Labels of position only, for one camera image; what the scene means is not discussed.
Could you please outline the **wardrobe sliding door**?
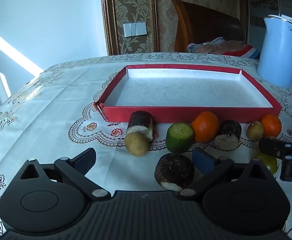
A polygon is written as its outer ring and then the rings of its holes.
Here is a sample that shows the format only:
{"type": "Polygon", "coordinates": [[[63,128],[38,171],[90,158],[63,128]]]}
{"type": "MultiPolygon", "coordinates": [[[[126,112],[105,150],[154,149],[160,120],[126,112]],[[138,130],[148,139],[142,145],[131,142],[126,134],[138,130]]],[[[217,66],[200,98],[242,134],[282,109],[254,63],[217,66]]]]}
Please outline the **wardrobe sliding door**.
{"type": "Polygon", "coordinates": [[[256,50],[261,50],[266,32],[263,19],[272,14],[287,16],[292,21],[292,0],[248,0],[248,5],[248,44],[256,50]]]}

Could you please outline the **white wall switch panel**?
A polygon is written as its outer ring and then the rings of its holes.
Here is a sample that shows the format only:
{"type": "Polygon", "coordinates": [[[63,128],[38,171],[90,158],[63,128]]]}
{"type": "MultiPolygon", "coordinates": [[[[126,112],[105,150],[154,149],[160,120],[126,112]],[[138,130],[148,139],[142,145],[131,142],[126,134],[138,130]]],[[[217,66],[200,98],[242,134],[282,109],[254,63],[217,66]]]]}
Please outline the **white wall switch panel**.
{"type": "Polygon", "coordinates": [[[123,24],[124,37],[142,36],[147,34],[145,22],[123,24]]]}

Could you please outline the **brown wooden wall trim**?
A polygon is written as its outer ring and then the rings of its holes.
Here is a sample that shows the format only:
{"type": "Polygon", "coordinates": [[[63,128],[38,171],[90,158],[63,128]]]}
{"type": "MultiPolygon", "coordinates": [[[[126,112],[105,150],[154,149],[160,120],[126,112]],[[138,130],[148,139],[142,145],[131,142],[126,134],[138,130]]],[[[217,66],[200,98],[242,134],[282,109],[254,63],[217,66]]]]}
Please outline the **brown wooden wall trim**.
{"type": "Polygon", "coordinates": [[[106,48],[109,55],[159,51],[156,0],[102,0],[106,48]],[[146,34],[124,36],[124,24],[146,25],[146,34]]]}

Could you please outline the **short dark sugarcane piece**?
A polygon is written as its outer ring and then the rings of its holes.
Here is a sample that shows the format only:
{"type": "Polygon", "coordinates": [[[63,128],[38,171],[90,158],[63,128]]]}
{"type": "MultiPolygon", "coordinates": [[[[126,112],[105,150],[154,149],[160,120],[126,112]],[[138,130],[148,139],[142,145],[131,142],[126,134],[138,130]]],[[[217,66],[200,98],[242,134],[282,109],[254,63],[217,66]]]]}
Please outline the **short dark sugarcane piece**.
{"type": "Polygon", "coordinates": [[[168,153],[159,159],[154,178],[166,190],[179,192],[192,184],[194,174],[194,164],[188,157],[168,153]]]}

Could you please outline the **small orange tangerine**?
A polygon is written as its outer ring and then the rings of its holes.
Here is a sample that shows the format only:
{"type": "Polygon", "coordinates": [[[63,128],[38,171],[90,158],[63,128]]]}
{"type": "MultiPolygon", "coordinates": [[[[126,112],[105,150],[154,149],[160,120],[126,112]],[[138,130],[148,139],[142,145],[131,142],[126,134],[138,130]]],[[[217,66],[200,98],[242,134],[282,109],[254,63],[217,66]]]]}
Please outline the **small orange tangerine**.
{"type": "Polygon", "coordinates": [[[260,118],[260,123],[263,126],[264,137],[276,138],[282,130],[282,123],[274,114],[264,114],[260,118]]]}

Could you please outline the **light blue electric kettle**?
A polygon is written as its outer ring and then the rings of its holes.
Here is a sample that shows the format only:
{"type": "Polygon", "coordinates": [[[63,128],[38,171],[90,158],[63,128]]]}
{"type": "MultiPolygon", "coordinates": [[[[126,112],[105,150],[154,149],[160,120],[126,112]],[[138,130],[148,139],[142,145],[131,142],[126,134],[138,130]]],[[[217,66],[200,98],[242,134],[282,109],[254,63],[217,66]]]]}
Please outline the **light blue electric kettle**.
{"type": "Polygon", "coordinates": [[[257,73],[279,87],[292,85],[292,22],[278,15],[264,18],[266,33],[257,73]]]}

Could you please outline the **floral embroidered tablecloth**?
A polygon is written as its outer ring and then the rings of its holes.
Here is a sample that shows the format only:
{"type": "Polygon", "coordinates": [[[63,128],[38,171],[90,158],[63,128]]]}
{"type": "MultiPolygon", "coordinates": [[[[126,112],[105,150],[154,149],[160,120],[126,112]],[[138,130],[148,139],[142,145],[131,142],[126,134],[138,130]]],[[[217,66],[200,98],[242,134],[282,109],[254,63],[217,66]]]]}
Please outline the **floral embroidered tablecloth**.
{"type": "MultiPolygon", "coordinates": [[[[257,77],[256,60],[213,54],[128,54],[54,65],[0,106],[0,198],[28,159],[52,163],[89,147],[96,150],[97,162],[87,176],[104,189],[159,191],[154,169],[167,153],[168,126],[153,130],[145,156],[133,157],[124,146],[127,125],[105,122],[93,104],[125,66],[164,63],[240,68],[257,77]]],[[[0,236],[4,232],[0,219],[0,236]]]]}

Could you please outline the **large orange tangerine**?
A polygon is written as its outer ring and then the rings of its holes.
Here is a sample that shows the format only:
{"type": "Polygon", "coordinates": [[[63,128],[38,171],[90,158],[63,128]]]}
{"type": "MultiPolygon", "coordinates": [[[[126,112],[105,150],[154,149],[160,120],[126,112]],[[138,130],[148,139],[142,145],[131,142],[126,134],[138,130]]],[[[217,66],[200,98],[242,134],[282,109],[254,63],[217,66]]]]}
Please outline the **large orange tangerine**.
{"type": "Polygon", "coordinates": [[[198,143],[206,143],[214,139],[220,122],[218,117],[209,111],[199,114],[190,124],[194,130],[194,138],[198,143]]]}

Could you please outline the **brown wooden headboard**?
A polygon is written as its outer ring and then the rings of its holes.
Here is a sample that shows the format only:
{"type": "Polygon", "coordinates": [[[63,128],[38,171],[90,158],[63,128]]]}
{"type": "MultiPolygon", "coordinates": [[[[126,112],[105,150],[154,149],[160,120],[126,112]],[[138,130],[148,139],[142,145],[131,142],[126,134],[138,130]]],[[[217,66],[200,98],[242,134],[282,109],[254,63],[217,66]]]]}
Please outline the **brown wooden headboard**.
{"type": "Polygon", "coordinates": [[[238,18],[181,0],[172,0],[172,3],[178,16],[175,52],[187,52],[187,46],[191,43],[200,44],[218,37],[244,40],[238,18]]]}

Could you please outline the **green cucumber chunk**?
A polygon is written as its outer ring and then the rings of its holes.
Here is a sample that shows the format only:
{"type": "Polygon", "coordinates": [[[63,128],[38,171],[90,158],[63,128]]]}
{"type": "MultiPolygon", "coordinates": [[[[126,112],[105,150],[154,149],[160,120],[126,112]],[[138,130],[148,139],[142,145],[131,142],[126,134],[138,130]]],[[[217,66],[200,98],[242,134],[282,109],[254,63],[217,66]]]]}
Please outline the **green cucumber chunk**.
{"type": "Polygon", "coordinates": [[[177,122],[166,133],[166,148],[172,153],[186,152],[194,141],[194,130],[190,124],[177,122]]]}

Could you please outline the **pink patterned pillow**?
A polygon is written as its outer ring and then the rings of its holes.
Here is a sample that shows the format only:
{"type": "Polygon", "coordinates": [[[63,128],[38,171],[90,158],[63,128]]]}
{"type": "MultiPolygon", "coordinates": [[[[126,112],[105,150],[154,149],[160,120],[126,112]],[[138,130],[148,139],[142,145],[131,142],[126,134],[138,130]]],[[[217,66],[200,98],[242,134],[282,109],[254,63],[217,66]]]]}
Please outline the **pink patterned pillow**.
{"type": "Polygon", "coordinates": [[[260,58],[260,51],[245,41],[227,41],[223,37],[201,44],[191,43],[187,46],[187,50],[189,53],[237,56],[256,60],[260,58]]]}

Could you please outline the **small brown longan fruit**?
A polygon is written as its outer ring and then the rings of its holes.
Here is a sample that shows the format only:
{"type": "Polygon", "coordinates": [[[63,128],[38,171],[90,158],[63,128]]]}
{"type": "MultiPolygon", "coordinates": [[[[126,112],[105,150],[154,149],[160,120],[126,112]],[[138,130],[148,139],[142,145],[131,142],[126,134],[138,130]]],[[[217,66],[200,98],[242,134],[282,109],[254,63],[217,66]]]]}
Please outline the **small brown longan fruit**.
{"type": "Polygon", "coordinates": [[[257,141],[263,136],[263,125],[259,121],[250,123],[246,131],[247,138],[251,141],[257,141]]]}

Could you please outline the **red shallow cardboard tray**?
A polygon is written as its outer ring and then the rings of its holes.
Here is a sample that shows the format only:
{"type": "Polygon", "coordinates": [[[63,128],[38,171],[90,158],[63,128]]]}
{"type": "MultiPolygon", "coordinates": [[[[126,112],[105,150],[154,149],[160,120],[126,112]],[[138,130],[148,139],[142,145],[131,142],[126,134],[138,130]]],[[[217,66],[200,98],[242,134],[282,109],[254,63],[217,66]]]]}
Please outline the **red shallow cardboard tray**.
{"type": "Polygon", "coordinates": [[[171,63],[125,66],[94,107],[109,122],[127,122],[133,112],[145,111],[158,123],[191,123],[204,111],[221,121],[249,123],[282,109],[243,69],[171,63]]]}

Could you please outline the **green tomato with stem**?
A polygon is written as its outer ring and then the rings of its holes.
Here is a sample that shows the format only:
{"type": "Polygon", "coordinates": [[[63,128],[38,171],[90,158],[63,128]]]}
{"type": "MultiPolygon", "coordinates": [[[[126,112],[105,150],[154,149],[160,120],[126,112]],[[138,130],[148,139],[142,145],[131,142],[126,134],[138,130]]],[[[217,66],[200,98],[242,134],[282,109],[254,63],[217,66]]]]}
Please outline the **green tomato with stem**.
{"type": "Polygon", "coordinates": [[[278,170],[277,158],[263,154],[261,152],[257,153],[254,157],[261,159],[264,165],[270,170],[271,174],[276,174],[278,170]]]}

